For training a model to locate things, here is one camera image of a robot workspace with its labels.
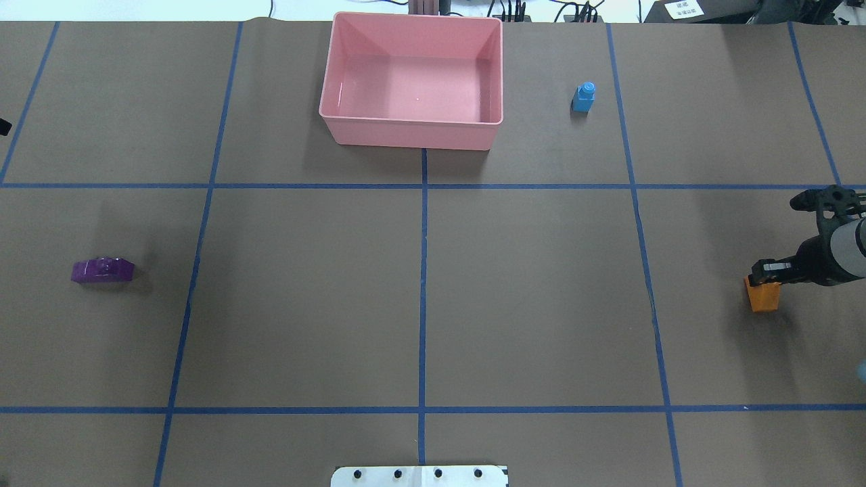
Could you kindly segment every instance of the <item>pink plastic bin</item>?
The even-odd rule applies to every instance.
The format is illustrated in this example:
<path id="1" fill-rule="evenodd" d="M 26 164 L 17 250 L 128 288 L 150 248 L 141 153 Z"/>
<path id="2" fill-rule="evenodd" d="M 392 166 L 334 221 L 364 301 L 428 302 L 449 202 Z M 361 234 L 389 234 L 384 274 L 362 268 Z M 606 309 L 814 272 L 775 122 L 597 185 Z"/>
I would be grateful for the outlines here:
<path id="1" fill-rule="evenodd" d="M 339 12 L 319 114 L 340 144 L 489 150 L 502 123 L 502 22 Z"/>

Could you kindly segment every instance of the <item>blue tape line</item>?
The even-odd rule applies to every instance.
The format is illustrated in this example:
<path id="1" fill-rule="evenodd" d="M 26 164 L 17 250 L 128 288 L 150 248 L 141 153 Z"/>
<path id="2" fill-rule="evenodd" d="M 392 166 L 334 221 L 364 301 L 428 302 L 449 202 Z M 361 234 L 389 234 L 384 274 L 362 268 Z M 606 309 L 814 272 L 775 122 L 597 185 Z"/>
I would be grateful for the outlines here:
<path id="1" fill-rule="evenodd" d="M 3 183 L 22 189 L 207 189 L 207 183 Z"/>
<path id="2" fill-rule="evenodd" d="M 428 414 L 598 414 L 666 412 L 665 406 L 429 406 Z"/>
<path id="3" fill-rule="evenodd" d="M 427 403 L 427 149 L 421 149 L 421 284 L 418 310 L 418 463 L 425 463 L 424 411 Z"/>
<path id="4" fill-rule="evenodd" d="M 30 103 L 33 102 L 33 97 L 36 95 L 36 89 L 39 88 L 39 80 L 42 79 L 42 72 L 45 71 L 45 64 L 48 62 L 48 55 L 51 54 L 51 48 L 54 46 L 54 40 L 57 37 L 57 30 L 60 28 L 60 23 L 55 22 L 55 26 L 51 29 L 51 36 L 48 38 L 48 45 L 45 46 L 45 52 L 42 54 L 42 60 L 39 62 L 39 69 L 36 70 L 36 77 L 33 78 L 33 84 L 30 85 L 30 92 L 27 94 L 27 100 L 24 102 L 24 109 L 21 111 L 21 117 L 16 123 L 15 133 L 12 135 L 12 141 L 9 144 L 9 150 L 6 152 L 6 159 L 3 161 L 3 167 L 0 168 L 0 183 L 6 179 L 6 172 L 9 170 L 9 164 L 12 162 L 12 155 L 15 153 L 15 147 L 18 145 L 18 138 L 21 137 L 21 131 L 24 129 L 24 122 L 27 121 L 27 113 L 30 111 Z"/>
<path id="5" fill-rule="evenodd" d="M 627 190 L 626 184 L 433 184 L 431 190 Z"/>
<path id="6" fill-rule="evenodd" d="M 827 143 L 827 136 L 824 134 L 824 125 L 821 123 L 821 117 L 818 116 L 818 109 L 815 107 L 815 101 L 812 99 L 811 90 L 809 89 L 809 81 L 806 80 L 806 72 L 803 69 L 803 59 L 800 58 L 800 47 L 797 45 L 797 35 L 794 34 L 794 24 L 788 22 L 788 35 L 791 36 L 791 46 L 794 48 L 794 58 L 797 60 L 797 69 L 800 72 L 800 80 L 803 82 L 803 90 L 806 92 L 806 100 L 809 101 L 809 109 L 812 111 L 812 118 L 815 119 L 815 126 L 818 127 L 818 135 L 821 136 L 821 145 L 824 146 L 824 153 L 827 154 L 827 162 L 830 163 L 830 170 L 833 171 L 833 180 L 837 185 L 842 184 L 839 178 L 839 171 L 836 169 L 836 161 L 833 160 L 833 153 L 830 152 L 830 144 Z"/>
<path id="7" fill-rule="evenodd" d="M 724 404 L 671 406 L 671 412 L 866 411 L 866 404 Z"/>
<path id="8" fill-rule="evenodd" d="M 820 189 L 826 185 L 746 185 L 746 184 L 679 184 L 636 183 L 639 190 L 791 190 Z M 9 189 L 311 189 L 311 190 L 420 190 L 420 184 L 341 184 L 341 183 L 2 183 Z M 632 185 L 598 184 L 430 184 L 428 190 L 629 190 Z M 846 185 L 866 189 L 866 185 Z"/>
<path id="9" fill-rule="evenodd" d="M 0 414 L 166 414 L 168 407 L 0 406 Z M 340 414 L 634 414 L 703 412 L 866 411 L 866 403 L 699 404 L 636 406 L 176 406 L 172 415 L 340 415 Z"/>
<path id="10" fill-rule="evenodd" d="M 167 407 L 0 406 L 0 414 L 165 414 Z"/>
<path id="11" fill-rule="evenodd" d="M 231 100 L 231 87 L 235 78 L 235 68 L 237 67 L 237 53 L 241 47 L 241 34 L 243 33 L 243 22 L 237 23 L 237 32 L 235 34 L 235 47 L 231 55 L 231 67 L 229 68 L 229 79 L 226 81 L 225 97 L 223 99 L 223 113 L 220 116 L 219 130 L 216 134 L 216 144 L 214 147 L 214 159 L 210 166 L 210 183 L 207 196 L 204 199 L 204 211 L 202 212 L 202 223 L 198 228 L 198 242 L 196 243 L 196 255 L 192 264 L 192 274 L 190 277 L 190 288 L 186 294 L 186 307 L 184 310 L 184 322 L 180 328 L 180 338 L 178 340 L 178 353 L 175 357 L 174 372 L 171 375 L 171 389 L 168 397 L 168 412 L 165 414 L 165 422 L 163 424 L 163 436 L 159 442 L 159 455 L 157 458 L 157 467 L 153 474 L 153 487 L 159 487 L 162 481 L 162 471 L 165 466 L 165 453 L 168 450 L 168 440 L 171 435 L 171 418 L 173 415 L 175 400 L 178 396 L 178 382 L 180 381 L 180 370 L 184 362 L 184 349 L 186 347 L 186 337 L 190 330 L 190 316 L 192 313 L 192 297 L 196 290 L 198 279 L 198 268 L 202 258 L 202 245 L 204 243 L 204 233 L 207 231 L 208 219 L 210 217 L 210 202 L 213 199 L 214 183 L 217 179 L 217 169 L 219 167 L 219 155 L 223 144 L 223 133 L 225 132 L 225 121 L 229 116 L 229 101 Z"/>
<path id="12" fill-rule="evenodd" d="M 418 464 L 427 464 L 427 445 L 425 433 L 427 431 L 427 416 L 425 413 L 418 414 Z"/>
<path id="13" fill-rule="evenodd" d="M 679 184 L 652 184 L 637 183 L 635 187 L 639 190 L 791 190 L 802 191 L 809 189 L 825 188 L 827 185 L 679 185 Z"/>
<path id="14" fill-rule="evenodd" d="M 217 183 L 217 189 L 295 189 L 295 190 L 419 190 L 418 184 L 340 184 L 340 183 Z"/>
<path id="15" fill-rule="evenodd" d="M 175 414 L 220 415 L 220 414 L 417 414 L 415 406 L 348 406 L 348 407 L 175 407 Z"/>
<path id="16" fill-rule="evenodd" d="M 625 124 L 625 108 L 623 105 L 623 93 L 619 84 L 619 71 L 617 69 L 617 53 L 613 44 L 613 30 L 607 23 L 607 42 L 611 52 L 611 70 L 613 71 L 613 86 L 617 94 L 617 108 L 619 110 L 619 126 L 623 135 L 623 150 L 625 152 L 625 165 L 629 172 L 629 184 L 631 185 L 631 205 L 635 213 L 635 224 L 637 225 L 637 242 L 641 250 L 641 261 L 643 264 L 643 280 L 649 295 L 649 307 L 652 312 L 653 334 L 656 337 L 656 362 L 658 363 L 658 375 L 662 385 L 662 399 L 665 407 L 670 406 L 670 392 L 668 389 L 668 374 L 664 365 L 664 351 L 662 349 L 662 334 L 658 327 L 658 313 L 656 312 L 656 296 L 653 293 L 652 275 L 650 274 L 650 260 L 647 257 L 646 240 L 643 236 L 643 222 L 641 221 L 640 203 L 637 199 L 637 185 L 635 181 L 635 169 L 631 160 L 631 146 L 629 144 L 629 132 Z M 668 411 L 665 413 L 668 422 L 668 438 L 670 442 L 670 456 L 674 467 L 674 479 L 677 487 L 682 487 L 682 469 L 680 467 L 680 453 L 676 445 L 676 432 L 674 428 L 674 416 Z"/>

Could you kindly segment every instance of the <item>blue toy block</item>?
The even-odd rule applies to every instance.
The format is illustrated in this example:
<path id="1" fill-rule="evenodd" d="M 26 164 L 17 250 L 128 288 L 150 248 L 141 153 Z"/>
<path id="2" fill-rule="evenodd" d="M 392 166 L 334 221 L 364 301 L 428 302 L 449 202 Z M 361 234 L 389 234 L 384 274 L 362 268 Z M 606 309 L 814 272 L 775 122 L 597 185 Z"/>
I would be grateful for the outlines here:
<path id="1" fill-rule="evenodd" d="M 591 81 L 580 85 L 572 98 L 573 112 L 589 112 L 595 101 L 595 85 Z"/>

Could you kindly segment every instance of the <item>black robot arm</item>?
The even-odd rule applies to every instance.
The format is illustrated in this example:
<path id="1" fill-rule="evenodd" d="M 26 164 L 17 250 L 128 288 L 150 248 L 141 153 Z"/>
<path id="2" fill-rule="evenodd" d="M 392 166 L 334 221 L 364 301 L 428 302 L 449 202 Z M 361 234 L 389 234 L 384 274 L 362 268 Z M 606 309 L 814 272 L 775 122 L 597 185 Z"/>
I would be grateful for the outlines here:
<path id="1" fill-rule="evenodd" d="M 838 185 L 806 190 L 792 198 L 792 209 L 815 211 L 818 235 L 800 244 L 794 256 L 756 262 L 749 284 L 814 282 L 835 286 L 866 277 L 864 204 L 866 194 Z"/>

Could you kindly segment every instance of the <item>purple toy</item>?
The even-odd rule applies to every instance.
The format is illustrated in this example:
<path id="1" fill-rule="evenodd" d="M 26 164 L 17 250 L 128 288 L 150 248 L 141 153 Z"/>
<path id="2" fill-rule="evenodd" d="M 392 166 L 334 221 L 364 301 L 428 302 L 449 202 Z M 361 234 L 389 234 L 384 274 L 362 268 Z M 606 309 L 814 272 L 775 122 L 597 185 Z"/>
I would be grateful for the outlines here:
<path id="1" fill-rule="evenodd" d="M 100 257 L 72 264 L 72 280 L 88 282 L 129 282 L 135 264 L 126 259 Z"/>

